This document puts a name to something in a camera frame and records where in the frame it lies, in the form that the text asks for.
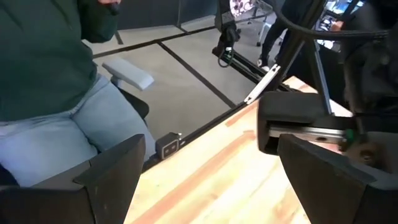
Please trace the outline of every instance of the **wooden table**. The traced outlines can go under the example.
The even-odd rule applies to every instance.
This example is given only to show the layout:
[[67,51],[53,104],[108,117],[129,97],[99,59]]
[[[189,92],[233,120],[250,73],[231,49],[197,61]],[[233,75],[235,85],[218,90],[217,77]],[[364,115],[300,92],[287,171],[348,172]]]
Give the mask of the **wooden table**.
[[279,158],[257,149],[256,117],[253,103],[142,174],[125,223],[310,223]]

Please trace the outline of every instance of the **gray armrest pad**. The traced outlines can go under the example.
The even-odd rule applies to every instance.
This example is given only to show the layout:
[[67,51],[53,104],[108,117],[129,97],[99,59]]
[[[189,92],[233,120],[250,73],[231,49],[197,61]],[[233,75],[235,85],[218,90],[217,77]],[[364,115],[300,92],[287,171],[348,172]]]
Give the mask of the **gray armrest pad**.
[[154,82],[154,78],[149,73],[119,57],[104,62],[102,66],[113,76],[141,91],[145,90]]

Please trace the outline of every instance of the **black pants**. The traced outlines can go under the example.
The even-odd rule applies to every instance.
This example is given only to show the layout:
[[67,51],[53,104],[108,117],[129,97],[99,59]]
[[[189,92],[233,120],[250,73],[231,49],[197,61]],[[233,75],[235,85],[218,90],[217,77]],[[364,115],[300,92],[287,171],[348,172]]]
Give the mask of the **black pants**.
[[[276,19],[275,23],[269,29],[266,39],[264,40],[264,43],[262,44],[261,60],[263,62],[263,65],[267,65],[269,52],[272,50],[275,41],[282,35],[283,31],[285,30],[286,30],[285,24],[280,19]],[[286,32],[285,38],[282,42],[282,45],[280,46],[279,52],[282,51],[283,46],[285,45],[287,39],[289,38],[290,34],[288,33],[290,33],[289,30]]]

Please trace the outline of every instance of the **person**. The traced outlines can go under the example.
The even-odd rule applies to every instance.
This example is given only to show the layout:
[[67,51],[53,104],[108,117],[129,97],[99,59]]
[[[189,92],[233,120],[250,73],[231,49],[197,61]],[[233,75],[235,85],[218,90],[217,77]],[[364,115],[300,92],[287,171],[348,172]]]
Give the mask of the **person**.
[[[277,4],[281,4],[282,7],[280,11],[283,15],[290,20],[291,22],[298,24],[302,19],[303,15],[305,14],[306,8],[310,4],[309,0],[285,0],[285,2],[278,1]],[[283,31],[285,31],[287,27],[282,22],[281,19],[277,18],[271,28],[268,30],[266,38],[262,44],[261,54],[257,61],[257,65],[264,69],[266,72],[269,71],[268,61],[269,61],[269,53],[272,50],[272,47],[275,44],[275,41],[282,35]],[[285,37],[282,41],[280,46],[279,53],[283,50],[286,46],[286,43],[290,37],[290,31],[287,30],[285,33]]]
[[344,24],[343,21],[336,21],[336,22],[333,22],[332,25],[331,25],[331,27],[330,27],[330,30],[331,30],[331,31],[334,31],[334,32],[341,31],[341,28],[343,27],[343,24]]
[[0,164],[23,187],[135,135],[155,142],[137,111],[97,74],[92,43],[110,40],[121,0],[0,0]]

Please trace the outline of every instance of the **light blue jeans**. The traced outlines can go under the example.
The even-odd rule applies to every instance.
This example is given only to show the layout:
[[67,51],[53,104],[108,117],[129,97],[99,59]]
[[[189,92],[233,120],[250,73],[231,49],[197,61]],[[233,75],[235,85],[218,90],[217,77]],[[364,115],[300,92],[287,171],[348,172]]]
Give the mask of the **light blue jeans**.
[[155,141],[137,111],[108,79],[98,75],[70,111],[22,121],[0,122],[0,164],[29,187],[144,134],[146,159]]

